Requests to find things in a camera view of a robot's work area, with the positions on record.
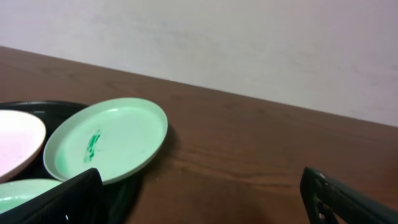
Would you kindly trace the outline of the green plate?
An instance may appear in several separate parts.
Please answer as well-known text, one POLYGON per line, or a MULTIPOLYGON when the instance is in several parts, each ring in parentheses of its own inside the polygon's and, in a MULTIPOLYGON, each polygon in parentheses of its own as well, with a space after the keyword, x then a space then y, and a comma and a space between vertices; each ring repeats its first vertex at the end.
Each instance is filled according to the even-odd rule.
POLYGON ((53 179, 24 179, 1 184, 1 213, 32 200, 46 191, 60 185, 53 179))
POLYGON ((148 165, 167 131, 167 115, 149 100, 103 101, 72 115, 52 133, 44 147, 44 166, 60 181, 95 168, 104 185, 112 184, 148 165))

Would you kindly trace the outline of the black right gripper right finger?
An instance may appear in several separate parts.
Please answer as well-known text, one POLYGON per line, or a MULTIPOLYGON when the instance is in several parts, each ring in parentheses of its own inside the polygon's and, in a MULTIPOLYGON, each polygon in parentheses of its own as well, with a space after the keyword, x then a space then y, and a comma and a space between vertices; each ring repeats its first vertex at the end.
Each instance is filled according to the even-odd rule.
POLYGON ((311 167, 303 170, 300 193, 311 224, 338 223, 339 218, 346 223, 397 223, 397 211, 311 167))

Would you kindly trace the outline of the white plate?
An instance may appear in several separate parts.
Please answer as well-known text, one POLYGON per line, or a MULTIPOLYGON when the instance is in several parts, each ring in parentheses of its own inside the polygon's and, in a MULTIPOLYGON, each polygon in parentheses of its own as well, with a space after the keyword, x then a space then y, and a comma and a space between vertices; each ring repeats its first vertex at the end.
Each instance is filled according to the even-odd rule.
POLYGON ((42 149, 44 122, 23 111, 1 110, 1 182, 22 172, 42 149))

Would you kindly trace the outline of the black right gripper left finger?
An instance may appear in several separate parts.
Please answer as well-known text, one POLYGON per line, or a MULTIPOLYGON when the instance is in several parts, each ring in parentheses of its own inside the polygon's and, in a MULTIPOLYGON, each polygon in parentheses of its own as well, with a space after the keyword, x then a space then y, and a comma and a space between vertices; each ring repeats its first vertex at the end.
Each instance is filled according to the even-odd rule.
POLYGON ((90 168, 1 214, 1 224, 103 223, 103 184, 90 168))

